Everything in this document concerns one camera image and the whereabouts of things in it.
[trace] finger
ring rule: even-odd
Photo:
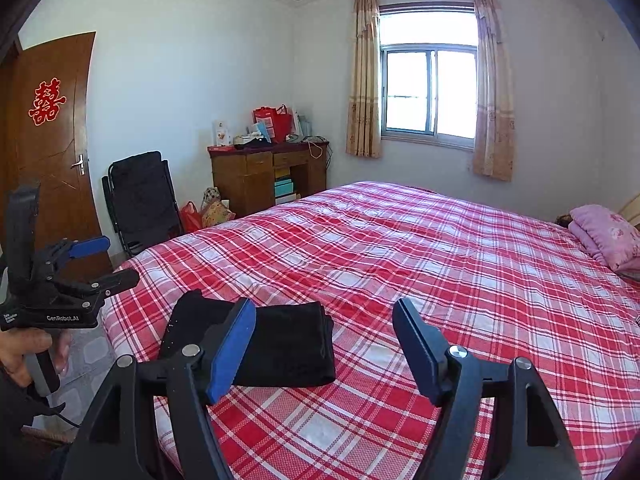
[[[20,366],[22,366],[22,356],[8,352],[5,348],[2,348],[0,349],[0,363],[2,363],[7,373],[12,374],[17,372]]]
[[[54,368],[57,373],[60,373],[68,365],[68,353],[66,355],[56,354],[51,358]]]
[[[17,356],[44,352],[52,343],[51,336],[39,328],[12,328],[4,334],[4,352]]]
[[[13,371],[9,371],[7,368],[5,368],[5,370],[9,377],[11,377],[12,380],[21,388],[26,388],[27,386],[29,386],[29,384],[31,384],[32,379],[24,362],[22,362],[20,366],[18,366]]]
[[[71,332],[65,330],[57,341],[56,353],[52,357],[53,365],[58,373],[62,372],[68,364],[70,343]]]

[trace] checkered bedspread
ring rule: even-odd
[[[210,410],[236,478],[412,477],[438,410],[418,396],[394,335],[402,297],[480,358],[528,356],[585,478],[604,478],[640,430],[640,285],[552,224],[361,182],[185,235],[126,265],[140,284],[103,311],[118,355],[155,358],[172,306],[194,288],[258,306],[320,301],[333,317],[335,383],[233,387]],[[469,479],[480,476],[490,405],[482,402]],[[156,415],[177,463],[164,399]]]

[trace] red gift bag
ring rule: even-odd
[[[180,209],[180,220],[187,233],[194,233],[202,229],[202,216],[198,213],[193,202],[187,202],[187,205]]]
[[[287,112],[285,105],[282,105],[277,110],[267,106],[254,110],[254,123],[257,123],[258,120],[263,120],[269,136],[273,136],[276,142],[284,142],[291,133],[293,115]]]

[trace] white wall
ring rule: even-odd
[[[380,4],[421,1],[380,0]],[[514,71],[516,160],[511,183],[473,174],[471,152],[383,140],[383,155],[344,153],[353,0],[321,0],[299,11],[296,92],[316,134],[333,141],[331,186],[386,180],[553,219],[591,202],[602,115],[595,31],[572,0],[500,0]]]
[[[178,205],[212,185],[212,122],[238,133],[251,110],[290,102],[293,11],[271,0],[42,0],[24,48],[96,31],[87,95],[88,155],[98,218],[121,251],[100,179],[126,156],[159,150]]]
[[[605,0],[584,12],[597,30],[603,143],[598,202],[619,210],[640,193],[640,48]]]

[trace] window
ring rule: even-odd
[[[382,135],[472,148],[478,54],[473,9],[382,12]]]

